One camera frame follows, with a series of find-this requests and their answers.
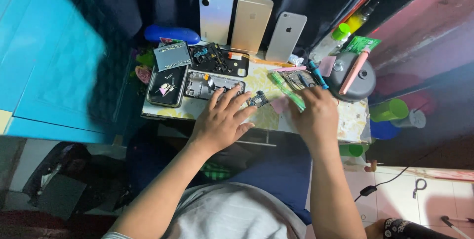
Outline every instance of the blue pants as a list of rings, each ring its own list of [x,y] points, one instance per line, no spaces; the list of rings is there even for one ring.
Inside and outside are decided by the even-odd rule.
[[[287,205],[306,225],[311,224],[305,210],[310,184],[311,156],[305,144],[288,145],[263,150],[248,169],[228,181],[240,182],[265,190]],[[138,195],[171,162],[178,150],[160,140],[156,133],[140,129],[127,147],[127,171],[132,192]],[[201,172],[194,176],[188,188],[210,183]]]

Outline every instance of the hand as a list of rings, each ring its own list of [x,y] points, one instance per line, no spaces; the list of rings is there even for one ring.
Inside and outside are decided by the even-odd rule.
[[[295,93],[303,97],[306,108],[300,113],[292,100],[289,106],[293,124],[306,144],[309,146],[331,140],[337,142],[339,116],[331,93],[320,86],[305,88]]]
[[[241,124],[257,110],[257,107],[252,106],[239,110],[251,94],[249,91],[232,99],[239,90],[240,86],[232,88],[221,97],[219,102],[217,99],[224,89],[220,88],[214,91],[207,107],[194,124],[189,142],[198,144],[200,149],[209,154],[209,157],[232,145],[250,128],[254,127],[251,122]]]

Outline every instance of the green cup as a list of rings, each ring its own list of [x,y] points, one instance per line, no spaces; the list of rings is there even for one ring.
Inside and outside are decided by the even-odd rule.
[[[370,145],[340,145],[339,154],[345,157],[360,157]]]
[[[401,99],[392,99],[369,108],[370,119],[375,122],[404,119],[408,116],[407,104]]]

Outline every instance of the blue door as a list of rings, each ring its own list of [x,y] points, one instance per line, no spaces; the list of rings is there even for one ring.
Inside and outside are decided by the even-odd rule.
[[[130,108],[139,103],[127,84],[131,49],[94,0],[0,0],[2,10],[0,109],[17,119],[104,134],[104,143],[123,134]],[[46,137],[70,140],[67,132]]]

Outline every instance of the silver iphone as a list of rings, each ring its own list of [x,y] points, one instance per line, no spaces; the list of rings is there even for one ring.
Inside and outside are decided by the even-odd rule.
[[[199,0],[201,40],[227,45],[234,0]]]
[[[288,61],[307,19],[304,15],[282,12],[276,22],[265,60]]]

